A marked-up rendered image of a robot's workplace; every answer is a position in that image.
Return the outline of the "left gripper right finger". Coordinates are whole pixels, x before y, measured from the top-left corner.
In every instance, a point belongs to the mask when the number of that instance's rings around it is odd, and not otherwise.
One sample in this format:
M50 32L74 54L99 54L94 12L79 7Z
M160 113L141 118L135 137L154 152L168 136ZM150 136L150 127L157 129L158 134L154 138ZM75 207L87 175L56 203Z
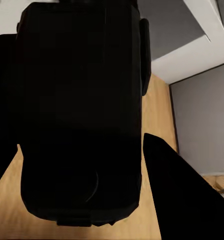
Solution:
M162 240L224 240L224 197L163 139L143 153Z

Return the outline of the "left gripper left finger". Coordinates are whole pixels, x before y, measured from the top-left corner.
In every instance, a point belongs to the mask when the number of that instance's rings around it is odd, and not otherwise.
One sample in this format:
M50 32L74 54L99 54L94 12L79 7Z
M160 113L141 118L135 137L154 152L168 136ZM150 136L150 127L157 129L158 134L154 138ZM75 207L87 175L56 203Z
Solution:
M17 142L13 133L0 136L0 179L17 152Z

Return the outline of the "digital camera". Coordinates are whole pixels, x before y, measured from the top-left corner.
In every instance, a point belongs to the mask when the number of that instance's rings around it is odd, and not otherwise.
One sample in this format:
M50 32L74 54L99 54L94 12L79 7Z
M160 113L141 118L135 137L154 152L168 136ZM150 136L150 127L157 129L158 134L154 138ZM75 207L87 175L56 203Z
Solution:
M61 227L128 218L152 77L137 0L32 2L16 29L0 34L0 136L20 144L27 211Z

